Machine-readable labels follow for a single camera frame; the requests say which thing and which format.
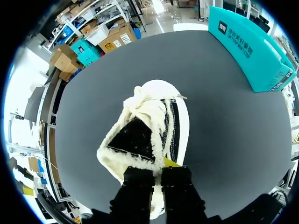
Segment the white box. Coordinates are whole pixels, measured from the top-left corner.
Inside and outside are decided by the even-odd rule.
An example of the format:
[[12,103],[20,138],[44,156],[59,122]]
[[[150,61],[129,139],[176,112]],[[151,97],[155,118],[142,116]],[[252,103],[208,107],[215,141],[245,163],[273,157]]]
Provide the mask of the white box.
[[97,46],[100,42],[105,40],[108,37],[109,29],[107,26],[102,23],[97,27],[96,30],[91,32],[87,37],[86,40],[88,40],[91,44],[94,46]]
[[86,13],[84,13],[82,15],[82,17],[86,20],[86,21],[90,21],[93,19],[94,15],[96,14],[95,12],[95,7],[89,9]]

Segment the yellow label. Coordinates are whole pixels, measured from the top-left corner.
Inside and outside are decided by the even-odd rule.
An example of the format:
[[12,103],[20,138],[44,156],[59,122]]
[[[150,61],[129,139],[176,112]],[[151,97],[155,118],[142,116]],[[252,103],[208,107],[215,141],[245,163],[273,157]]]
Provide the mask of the yellow label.
[[180,167],[180,165],[164,157],[165,167]]
[[81,220],[80,220],[79,216],[77,218],[74,218],[73,221],[76,222],[76,223],[81,223]]

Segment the dark gray tabletop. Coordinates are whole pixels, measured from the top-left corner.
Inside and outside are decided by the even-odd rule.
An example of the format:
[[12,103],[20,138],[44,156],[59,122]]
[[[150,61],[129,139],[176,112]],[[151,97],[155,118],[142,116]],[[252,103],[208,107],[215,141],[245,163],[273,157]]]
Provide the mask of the dark gray tabletop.
[[[184,164],[208,216],[231,216],[285,175],[291,131],[282,93],[253,93],[239,65],[207,31],[165,33],[105,55],[66,86],[56,157],[63,187],[79,202],[109,212],[120,184],[96,152],[123,100],[152,79],[173,84],[188,98]],[[164,223],[164,216],[152,223]]]

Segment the tiled floor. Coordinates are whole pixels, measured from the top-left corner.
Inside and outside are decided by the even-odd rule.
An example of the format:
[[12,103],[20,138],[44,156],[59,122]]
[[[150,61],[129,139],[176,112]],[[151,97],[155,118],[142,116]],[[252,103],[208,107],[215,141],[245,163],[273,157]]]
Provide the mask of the tiled floor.
[[201,23],[208,25],[208,22],[197,21],[197,13],[194,8],[177,8],[170,3],[160,5],[160,7],[148,7],[143,9],[143,19],[146,33],[141,28],[142,38],[156,34],[173,32],[173,25],[176,23]]

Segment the teal cardboard box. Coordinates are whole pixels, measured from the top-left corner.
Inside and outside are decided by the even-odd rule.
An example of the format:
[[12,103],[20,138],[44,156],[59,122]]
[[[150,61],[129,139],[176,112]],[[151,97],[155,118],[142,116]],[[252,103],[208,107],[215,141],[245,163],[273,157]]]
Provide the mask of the teal cardboard box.
[[281,90],[296,76],[278,44],[246,17],[211,6],[209,32],[238,62],[254,92]]
[[86,49],[85,52],[80,54],[77,59],[85,66],[87,67],[91,63],[97,61],[100,58],[101,51],[94,49],[94,48],[89,48]]
[[90,42],[87,40],[81,38],[78,39],[76,42],[74,42],[71,45],[71,49],[79,56],[83,54],[84,52],[88,51],[90,48],[97,51],[97,47],[93,46]]

